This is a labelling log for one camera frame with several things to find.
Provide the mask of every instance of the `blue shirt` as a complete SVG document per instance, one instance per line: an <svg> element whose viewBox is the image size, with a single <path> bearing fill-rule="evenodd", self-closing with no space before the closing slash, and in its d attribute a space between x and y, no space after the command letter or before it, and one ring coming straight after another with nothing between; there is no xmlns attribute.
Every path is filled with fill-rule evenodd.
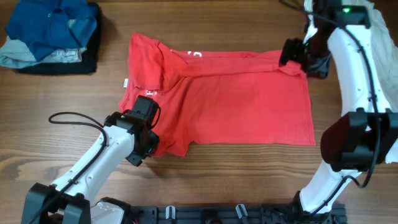
<svg viewBox="0 0 398 224"><path fill-rule="evenodd" d="M76 20L72 28L70 19ZM95 27L95 12L85 0L21 0L6 32L23 41L39 61L60 48L86 47Z"/></svg>

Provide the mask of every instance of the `red t-shirt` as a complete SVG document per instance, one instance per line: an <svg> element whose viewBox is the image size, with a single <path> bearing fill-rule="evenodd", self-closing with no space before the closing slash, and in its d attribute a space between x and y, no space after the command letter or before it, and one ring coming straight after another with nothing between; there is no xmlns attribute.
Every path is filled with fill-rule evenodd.
<svg viewBox="0 0 398 224"><path fill-rule="evenodd" d="M120 110L138 95L158 102L155 156L184 156L192 141L314 146L306 75L293 62L279 67L280 54L182 52L133 34Z"/></svg>

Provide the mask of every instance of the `wooden table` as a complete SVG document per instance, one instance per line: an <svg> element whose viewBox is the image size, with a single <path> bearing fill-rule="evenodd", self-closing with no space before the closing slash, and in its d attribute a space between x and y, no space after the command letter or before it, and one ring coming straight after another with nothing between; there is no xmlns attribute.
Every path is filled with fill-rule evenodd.
<svg viewBox="0 0 398 224"><path fill-rule="evenodd" d="M0 3L2 41L15 1ZM77 111L104 120L118 110L133 32L180 50L263 52L281 49L287 38L303 37L305 23L276 1L105 1L100 6L103 39L96 73L51 77L0 68L1 224L19 223L29 188L62 175L98 135L92 128L50 124L51 114ZM397 1L377 1L377 7L397 42ZM326 80L309 84L317 147L192 144L185 158L146 159L138 168L123 161L97 199L156 206L290 202L318 168L322 132L341 113L334 65ZM338 201L346 204L349 223L397 223L397 186L398 165L380 165L368 188L351 184Z"/></svg>

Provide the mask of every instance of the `black mount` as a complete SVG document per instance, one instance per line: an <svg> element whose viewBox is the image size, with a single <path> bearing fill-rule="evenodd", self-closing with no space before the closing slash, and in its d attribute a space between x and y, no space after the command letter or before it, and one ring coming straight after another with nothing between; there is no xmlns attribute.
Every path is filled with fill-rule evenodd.
<svg viewBox="0 0 398 224"><path fill-rule="evenodd" d="M301 69L308 77L326 78L329 73L331 53L324 57L314 57L310 52L314 41L311 38L303 44L303 40L300 39L286 40L279 64L286 65L289 60L292 60L301 64Z"/></svg>
<svg viewBox="0 0 398 224"><path fill-rule="evenodd" d="M379 118L381 142L377 164L384 162L398 137L398 113L380 113ZM320 148L323 160L335 172L342 169L366 172L374 154L375 125L374 113L366 113L362 108L342 116L322 134Z"/></svg>
<svg viewBox="0 0 398 224"><path fill-rule="evenodd" d="M105 126L117 126L134 134L134 149L126 157L134 166L141 165L142 160L150 157L159 144L158 135L151 131L158 110L157 119L160 118L159 105L151 98L138 96L132 110L115 112L105 119Z"/></svg>
<svg viewBox="0 0 398 224"><path fill-rule="evenodd" d="M21 224L25 224L43 204L59 193L53 186L35 184L26 195ZM193 207L167 208L130 206L113 198L103 198L124 210L121 224L345 224L347 222L344 205L334 205L330 213L317 214L312 217L303 212L300 203L300 192L289 204L270 204L260 207ZM64 209L64 215L57 213ZM57 200L49 209L52 215L43 213L34 224L90 224L90 202L82 195L71 197L67 194Z"/></svg>

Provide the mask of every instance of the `black cable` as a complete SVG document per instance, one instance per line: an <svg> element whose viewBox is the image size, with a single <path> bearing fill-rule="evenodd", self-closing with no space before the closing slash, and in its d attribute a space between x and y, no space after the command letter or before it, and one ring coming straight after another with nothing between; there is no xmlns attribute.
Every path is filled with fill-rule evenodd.
<svg viewBox="0 0 398 224"><path fill-rule="evenodd" d="M160 118L160 112L161 112L162 110L160 109L160 107L158 107L158 109L159 109L159 114L157 115L157 119L156 119L156 121L155 121L155 124L154 124L154 125L152 125L151 127L149 127L149 129L152 129L152 128L154 128L154 127L156 126L157 122L159 121L159 118Z"/></svg>
<svg viewBox="0 0 398 224"><path fill-rule="evenodd" d="M333 20L330 20L330 19L328 19L328 18L326 18L324 16L318 15L318 14L316 14L314 12L308 12L308 11L306 11L304 9L300 9L298 7L295 7L295 6L291 5L291 4L288 4L285 0L279 0L279 2L281 4L283 4L284 6L287 6L287 7L291 8L291 9L293 9L295 11L302 12L305 15L312 15L313 17L316 17L316 18L321 19L321 20L323 20L325 22L333 24L334 26L339 27L341 30L345 31L349 35L349 37L352 38L352 40L358 46L359 51L361 52L361 54L363 56L363 59L365 61L366 69L368 70L369 86L370 86L370 91L371 91L370 99L371 99L371 101L373 103L374 117L376 119L376 127L375 127L375 130L374 130L376 132L376 142L374 144L373 159L372 159L371 166L370 166L370 168L368 170L368 174L366 175L366 178L365 178L364 182L362 184L360 184L358 182L358 180L355 179L351 175L347 175L347 176L343 177L343 179L341 180L341 182L339 183L339 185L337 186L335 191L330 195L330 197L328 199L326 199L324 201L324 203L321 206L319 206L314 212L312 212L309 215L309 217L307 217L307 218L310 218L311 216L314 216L316 213L318 213L323 207L328 205L328 203L333 199L333 197L335 197L335 195L338 193L340 188L343 186L343 184L348 179L351 179L361 189L365 188L368 185L368 183L369 183L369 181L370 181L370 179L372 177L372 174L373 174L373 171L374 171L374 167L376 166L377 158L378 158L379 151L380 151L381 127L380 127L379 110L377 108L377 95L376 95L376 90L374 89L374 80L373 80L373 76L372 76L371 66L369 64L369 60L368 60L368 58L366 56L365 50L364 50L363 46L361 45L361 43L359 42L359 40L349 30L347 30L344 25L338 24L337 22L335 22Z"/></svg>
<svg viewBox="0 0 398 224"><path fill-rule="evenodd" d="M77 122L77 121L53 121L52 118L59 116L59 115L65 115L65 114L72 114L72 115L77 115L77 116L82 116L84 118L87 118L89 120L91 120L92 122L96 123L95 124L91 124L91 123L86 123L86 122ZM58 198L61 197L61 195L63 193L65 193L65 191L67 191L70 186L72 186L74 183L76 183L76 180L79 179L79 177L94 163L94 161L100 156L100 154L102 153L102 151L104 150L104 148L106 147L106 143L108 142L108 137L106 136L106 132L103 129L103 125L101 123L99 123L98 121L96 121L95 119L81 114L81 113L76 113L76 112L60 112L60 113L56 113L53 114L49 117L49 122L52 124L74 124L74 125L84 125L84 126L89 126L89 127L93 127L98 129L99 131L101 131L103 137L104 137L104 141L102 143L101 148L99 149L99 151L95 154L95 156L84 166L84 168L82 168L81 171L79 171L79 173L77 173L77 175L72 178L69 183L64 186L63 189L61 189L59 191L59 193L57 195L55 195L54 197L52 197L50 200L46 201L44 203L44 205L36 212L34 213L34 215L32 215L32 218L30 218L30 220L26 223L26 224L32 224L42 213L47 212L47 210L49 209L49 207L51 207L57 200Z"/></svg>

